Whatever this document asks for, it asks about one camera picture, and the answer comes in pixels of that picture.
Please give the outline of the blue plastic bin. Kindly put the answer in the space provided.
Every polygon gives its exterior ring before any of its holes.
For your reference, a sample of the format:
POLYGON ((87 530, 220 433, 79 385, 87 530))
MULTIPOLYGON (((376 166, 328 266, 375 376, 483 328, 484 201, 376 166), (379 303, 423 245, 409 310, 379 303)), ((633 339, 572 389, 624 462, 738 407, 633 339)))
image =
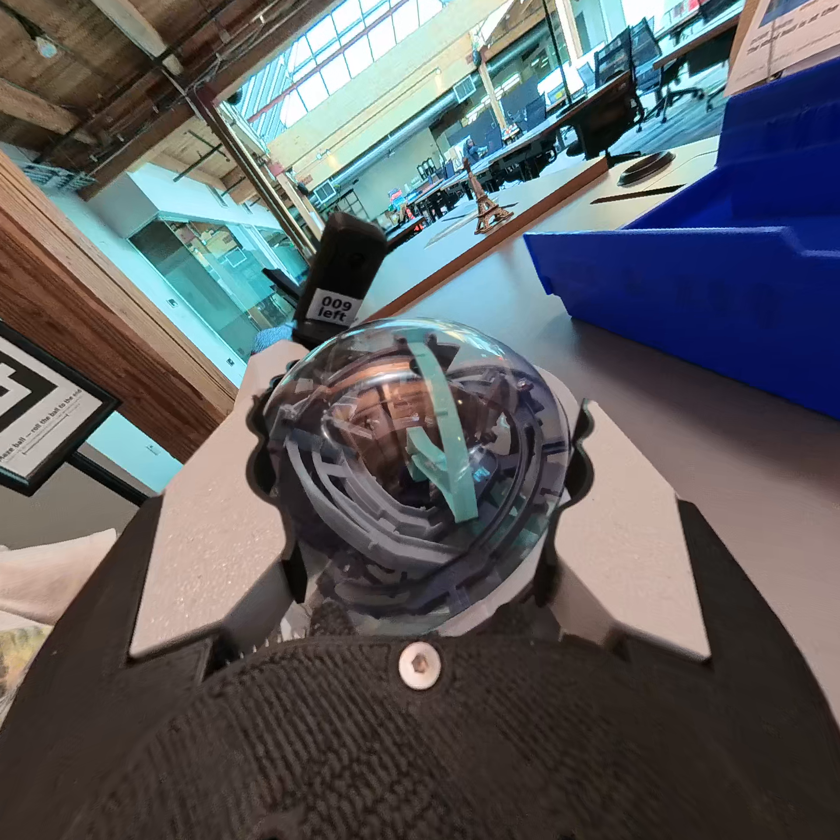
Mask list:
POLYGON ((730 98, 715 168, 613 231, 525 234, 575 319, 839 417, 839 59, 730 98))

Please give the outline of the black mesh office chair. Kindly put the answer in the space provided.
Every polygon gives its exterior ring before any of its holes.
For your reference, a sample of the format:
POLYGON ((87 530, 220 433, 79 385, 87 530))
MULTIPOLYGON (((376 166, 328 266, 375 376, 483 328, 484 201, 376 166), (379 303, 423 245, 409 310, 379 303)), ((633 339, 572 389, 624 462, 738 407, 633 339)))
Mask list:
POLYGON ((656 69, 656 60, 663 55, 654 36, 650 20, 643 17, 627 26, 607 45, 595 53, 595 85, 604 86, 613 78, 630 72, 639 97, 655 95, 655 114, 666 120, 666 96, 663 93, 663 70, 656 69))

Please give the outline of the clear plastic maze ball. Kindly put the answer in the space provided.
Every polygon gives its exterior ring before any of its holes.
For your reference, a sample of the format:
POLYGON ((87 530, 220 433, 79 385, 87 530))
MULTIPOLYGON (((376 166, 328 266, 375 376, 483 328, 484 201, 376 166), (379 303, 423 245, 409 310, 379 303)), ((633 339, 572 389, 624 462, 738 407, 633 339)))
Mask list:
POLYGON ((293 600, 358 635, 457 635, 551 580, 568 500, 562 389, 483 332, 371 322, 255 404, 255 481, 290 541, 293 600))

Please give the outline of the framed black-white marker sign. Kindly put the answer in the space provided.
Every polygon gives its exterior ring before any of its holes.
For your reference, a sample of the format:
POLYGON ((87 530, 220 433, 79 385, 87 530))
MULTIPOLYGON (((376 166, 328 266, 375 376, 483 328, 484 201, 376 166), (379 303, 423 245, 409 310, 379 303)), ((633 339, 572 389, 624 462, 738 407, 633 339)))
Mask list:
POLYGON ((1 484, 32 497, 65 464, 127 498, 81 446, 121 406, 117 396, 1 323, 1 484))

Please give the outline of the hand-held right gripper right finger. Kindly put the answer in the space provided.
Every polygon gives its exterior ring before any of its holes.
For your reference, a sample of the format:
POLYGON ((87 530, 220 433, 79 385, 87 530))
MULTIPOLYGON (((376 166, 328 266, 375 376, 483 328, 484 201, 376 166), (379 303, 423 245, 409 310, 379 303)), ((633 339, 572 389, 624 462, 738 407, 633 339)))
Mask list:
POLYGON ((710 643, 678 496, 597 402, 559 398, 572 425, 569 500, 546 548, 561 636, 612 648, 632 637, 687 659, 710 643))

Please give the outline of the brown wooden desk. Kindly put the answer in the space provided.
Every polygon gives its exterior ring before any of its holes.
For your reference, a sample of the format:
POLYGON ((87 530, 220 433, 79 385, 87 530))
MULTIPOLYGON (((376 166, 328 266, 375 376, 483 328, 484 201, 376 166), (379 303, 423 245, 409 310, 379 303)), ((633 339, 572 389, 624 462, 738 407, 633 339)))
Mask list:
POLYGON ((635 76, 626 70, 597 88, 591 96, 563 113, 554 114, 554 128, 570 126, 586 160, 593 160, 638 124, 643 110, 637 97, 635 76))

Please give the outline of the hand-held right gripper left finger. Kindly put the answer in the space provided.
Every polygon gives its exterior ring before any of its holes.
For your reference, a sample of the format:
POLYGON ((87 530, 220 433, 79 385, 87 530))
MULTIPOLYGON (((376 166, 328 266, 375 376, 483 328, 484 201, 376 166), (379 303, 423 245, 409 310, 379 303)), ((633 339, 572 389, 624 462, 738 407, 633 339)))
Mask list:
POLYGON ((247 475, 259 442, 248 426, 256 396, 237 395, 162 493, 129 647, 135 658, 206 631, 222 631, 249 652, 291 603, 277 567, 287 546, 280 511, 247 475))

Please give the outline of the round black desk grommet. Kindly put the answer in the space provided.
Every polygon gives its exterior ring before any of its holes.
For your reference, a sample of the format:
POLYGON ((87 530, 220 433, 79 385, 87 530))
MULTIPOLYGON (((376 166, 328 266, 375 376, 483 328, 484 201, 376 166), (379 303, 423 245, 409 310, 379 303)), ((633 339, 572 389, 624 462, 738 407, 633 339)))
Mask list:
POLYGON ((617 184, 627 188, 645 182, 654 175, 668 169, 675 159, 676 155, 671 150, 659 151, 642 156, 619 175, 617 184))

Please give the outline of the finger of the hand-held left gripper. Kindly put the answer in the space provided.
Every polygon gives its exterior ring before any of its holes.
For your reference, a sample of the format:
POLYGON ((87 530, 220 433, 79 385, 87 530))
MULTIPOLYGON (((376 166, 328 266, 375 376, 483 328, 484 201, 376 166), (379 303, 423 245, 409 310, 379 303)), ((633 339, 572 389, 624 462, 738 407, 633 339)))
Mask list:
POLYGON ((253 354, 245 369, 245 399, 262 394, 277 377, 282 378, 309 350, 298 343, 273 343, 253 354))

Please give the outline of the printed instruction sheet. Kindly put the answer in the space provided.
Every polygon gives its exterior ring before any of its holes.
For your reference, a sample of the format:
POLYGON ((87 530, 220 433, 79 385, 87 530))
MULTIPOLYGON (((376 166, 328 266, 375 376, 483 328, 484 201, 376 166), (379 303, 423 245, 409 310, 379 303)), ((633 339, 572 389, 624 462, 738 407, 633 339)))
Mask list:
POLYGON ((748 1, 732 43, 724 95, 838 56, 838 1, 748 1))

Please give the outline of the wooden pillar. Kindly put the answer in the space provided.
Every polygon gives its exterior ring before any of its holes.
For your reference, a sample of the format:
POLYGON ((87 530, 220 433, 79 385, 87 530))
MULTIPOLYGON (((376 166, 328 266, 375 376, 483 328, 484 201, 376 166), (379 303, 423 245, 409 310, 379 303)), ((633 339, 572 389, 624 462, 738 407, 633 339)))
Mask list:
POLYGON ((231 413, 236 386, 1 158, 2 320, 102 385, 128 421, 185 463, 231 413))

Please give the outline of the bronze tower model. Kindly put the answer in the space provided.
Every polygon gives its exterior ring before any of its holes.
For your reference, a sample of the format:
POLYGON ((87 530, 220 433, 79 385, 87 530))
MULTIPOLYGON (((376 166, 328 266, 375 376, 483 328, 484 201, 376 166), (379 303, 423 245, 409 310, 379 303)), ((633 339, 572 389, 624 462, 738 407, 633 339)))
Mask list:
POLYGON ((468 157, 463 158, 467 181, 476 200, 476 235, 488 235, 489 232, 513 218, 513 212, 493 201, 480 185, 472 171, 468 157))

